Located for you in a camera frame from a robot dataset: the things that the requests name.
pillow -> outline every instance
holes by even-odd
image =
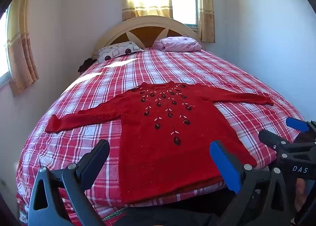
[[[171,52],[200,51],[202,46],[193,38],[185,36],[171,36],[154,42],[153,48]]]
[[[130,55],[137,51],[144,51],[144,50],[140,49],[133,42],[125,42],[125,43],[112,44],[110,46],[103,47],[102,49],[98,50],[94,54],[94,56],[98,57],[98,62],[102,62],[102,61],[114,59],[118,56]]]

arched headboard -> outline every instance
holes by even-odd
[[[187,36],[197,40],[204,48],[203,43],[198,39],[196,33],[188,26],[161,16],[141,16],[124,21],[106,31],[98,40],[94,51],[122,42],[132,41],[140,48],[152,47],[156,39],[169,36]]]

pink pillow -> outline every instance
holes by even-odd
[[[185,36],[173,36],[156,40],[153,47],[161,51],[170,52],[192,52],[202,49],[196,40]]]

window pane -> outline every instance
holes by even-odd
[[[0,76],[8,72],[6,20],[7,12],[0,19]]]
[[[173,18],[183,24],[196,25],[196,1],[195,0],[172,0]]]

plaid bedspread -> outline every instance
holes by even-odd
[[[298,134],[285,125],[285,119],[289,116],[303,119],[297,109],[269,86],[235,65],[206,51],[172,53],[148,48],[144,52],[121,56],[91,66],[43,115],[26,141],[20,157],[17,170],[20,207],[27,213],[34,180],[41,166],[47,166],[49,169],[65,168],[70,163],[78,162],[100,139],[109,141],[110,156],[93,187],[86,191],[86,196],[102,218],[123,207],[118,174],[120,120],[80,127],[58,134],[47,134],[45,127],[52,114],[61,117],[78,110],[96,107],[142,82],[159,84],[170,80],[188,84],[204,83],[233,92],[257,94],[264,92],[270,95],[274,106],[266,106],[264,109],[260,105],[246,103],[215,104],[236,130],[244,146],[257,160],[259,167],[264,167],[275,159],[274,151],[259,142],[258,132],[261,129],[265,128],[292,141]],[[176,202],[216,191],[222,187],[221,182],[138,205]],[[61,191],[61,195],[73,222],[78,222],[65,191]]]

